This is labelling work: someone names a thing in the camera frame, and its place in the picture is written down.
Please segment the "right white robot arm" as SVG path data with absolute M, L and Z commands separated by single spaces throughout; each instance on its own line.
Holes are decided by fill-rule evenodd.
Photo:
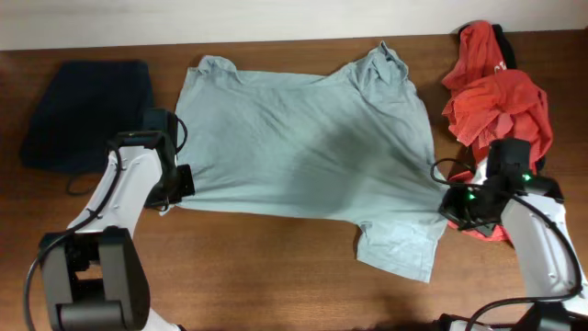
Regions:
M 531 145 L 491 143 L 473 169 L 479 184 L 450 181 L 438 209 L 458 230 L 502 226 L 516 252 L 526 296 L 488 303 L 471 317 L 442 314 L 440 330 L 584 330 L 587 278 L 565 220 L 558 182 L 531 171 Z

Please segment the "light blue t-shirt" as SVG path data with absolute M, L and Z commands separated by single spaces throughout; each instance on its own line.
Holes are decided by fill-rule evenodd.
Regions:
M 245 71 L 207 55 L 175 112 L 190 210 L 357 225 L 359 261 L 430 280 L 446 229 L 434 140 L 407 65 L 385 44 L 328 75 Z

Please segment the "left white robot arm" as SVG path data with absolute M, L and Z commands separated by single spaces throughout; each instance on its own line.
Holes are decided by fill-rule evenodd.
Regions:
M 149 110 L 139 131 L 107 143 L 107 167 L 83 211 L 45 234 L 32 270 L 41 273 L 53 330 L 176 330 L 151 307 L 133 234 L 145 209 L 167 211 L 195 193 L 177 155 L 187 127 L 174 113 Z

